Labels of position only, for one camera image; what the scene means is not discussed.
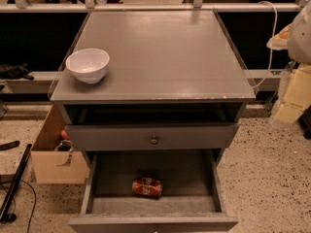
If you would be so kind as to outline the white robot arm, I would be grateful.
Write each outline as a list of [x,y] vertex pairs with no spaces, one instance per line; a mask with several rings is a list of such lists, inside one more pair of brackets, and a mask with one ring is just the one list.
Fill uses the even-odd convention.
[[285,128],[311,106],[311,2],[266,46],[271,50],[287,50],[290,60],[298,64],[296,69],[283,73],[278,99],[271,111],[270,124]]

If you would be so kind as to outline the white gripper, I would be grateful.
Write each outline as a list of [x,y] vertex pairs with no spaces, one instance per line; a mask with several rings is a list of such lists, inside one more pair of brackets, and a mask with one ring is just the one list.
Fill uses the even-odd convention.
[[[269,39],[266,46],[272,50],[286,50],[291,24]],[[311,66],[300,64],[293,71],[285,71],[279,83],[278,99],[273,105],[269,123],[272,127],[294,124],[311,106]]]

